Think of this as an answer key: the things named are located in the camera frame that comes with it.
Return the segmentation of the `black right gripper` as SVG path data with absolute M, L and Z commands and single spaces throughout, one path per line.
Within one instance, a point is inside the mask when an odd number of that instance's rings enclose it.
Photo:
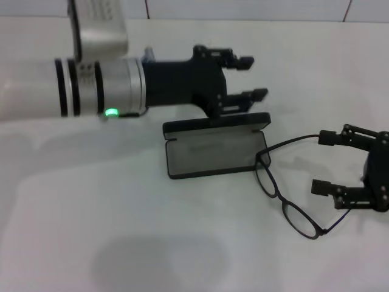
M 322 130 L 319 145 L 342 145 L 369 150 L 363 169 L 365 187 L 346 187 L 328 181 L 312 180 L 311 193 L 332 196 L 334 208 L 388 211 L 388 132 L 375 132 L 345 124 L 340 133 Z

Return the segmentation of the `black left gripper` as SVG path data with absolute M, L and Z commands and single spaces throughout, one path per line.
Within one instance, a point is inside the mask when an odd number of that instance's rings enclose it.
M 188 60 L 143 63 L 146 107 L 194 105 L 214 119 L 221 115 L 247 113 L 255 103 L 264 100 L 268 89 L 227 96 L 222 69 L 248 71 L 253 64 L 253 57 L 237 57 L 232 49 L 200 45 L 193 48 L 193 56 Z

